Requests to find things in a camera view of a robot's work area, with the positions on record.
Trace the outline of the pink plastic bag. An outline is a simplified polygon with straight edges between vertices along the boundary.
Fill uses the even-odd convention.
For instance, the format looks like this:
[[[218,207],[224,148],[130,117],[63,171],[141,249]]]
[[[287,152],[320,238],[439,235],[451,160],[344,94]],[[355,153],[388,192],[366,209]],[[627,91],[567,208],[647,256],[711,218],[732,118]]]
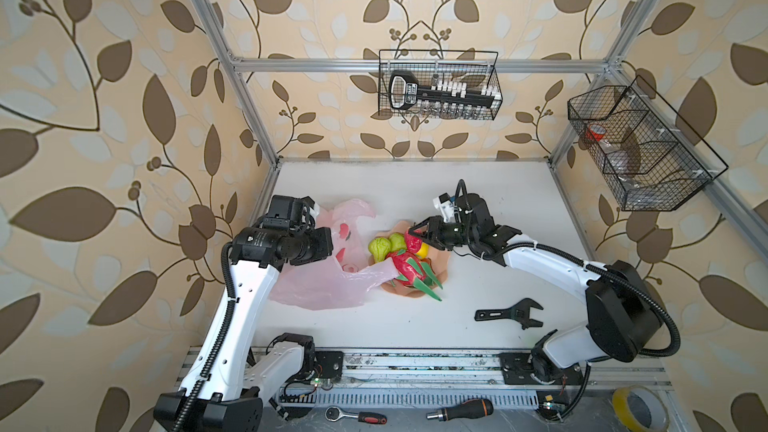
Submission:
[[[362,306],[369,291],[397,275],[390,262],[381,265],[369,263],[370,254],[363,244],[358,220],[375,216],[373,207],[359,199],[342,202],[331,210],[322,210],[316,224],[331,229],[332,255],[307,265],[284,266],[269,299],[312,311]],[[351,234],[346,241],[339,236],[341,223],[350,227]],[[342,265],[346,263],[358,266],[359,271],[345,272]]]

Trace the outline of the dark purple mangosteen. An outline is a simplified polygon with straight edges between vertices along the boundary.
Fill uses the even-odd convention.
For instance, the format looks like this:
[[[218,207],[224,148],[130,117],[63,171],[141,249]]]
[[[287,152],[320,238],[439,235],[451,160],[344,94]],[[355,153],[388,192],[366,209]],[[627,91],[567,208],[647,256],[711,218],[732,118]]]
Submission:
[[[342,265],[342,269],[343,269],[345,272],[348,272],[348,273],[356,273],[356,272],[358,272],[358,271],[359,271],[359,267],[358,267],[358,266],[356,266],[356,265],[354,265],[354,264],[351,264],[351,263],[346,263],[346,264],[343,264],[343,265]]]

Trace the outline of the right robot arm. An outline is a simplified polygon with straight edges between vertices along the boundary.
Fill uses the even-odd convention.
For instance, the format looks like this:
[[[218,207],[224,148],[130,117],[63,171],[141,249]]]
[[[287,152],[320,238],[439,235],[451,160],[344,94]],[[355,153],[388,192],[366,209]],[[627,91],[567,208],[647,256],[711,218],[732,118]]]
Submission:
[[[630,363],[680,350],[677,324],[632,265],[581,259],[500,225],[485,200],[464,189],[440,195],[434,205],[438,215],[411,226],[410,236],[438,250],[465,247],[481,261],[535,275],[584,305],[586,316],[577,325],[548,333],[531,349],[529,370],[537,381],[551,383],[572,366],[599,359]]]

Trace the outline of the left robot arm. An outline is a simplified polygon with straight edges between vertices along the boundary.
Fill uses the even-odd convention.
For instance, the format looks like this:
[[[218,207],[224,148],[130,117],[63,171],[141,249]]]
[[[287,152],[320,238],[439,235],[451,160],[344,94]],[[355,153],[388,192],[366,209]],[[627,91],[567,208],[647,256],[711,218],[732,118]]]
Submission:
[[[153,418],[166,431],[255,431],[264,400],[306,369],[305,347],[276,347],[266,361],[267,377],[245,390],[244,373],[259,316],[284,264],[331,257],[329,228],[242,230],[222,249],[225,290],[195,364],[176,392],[159,396]]]

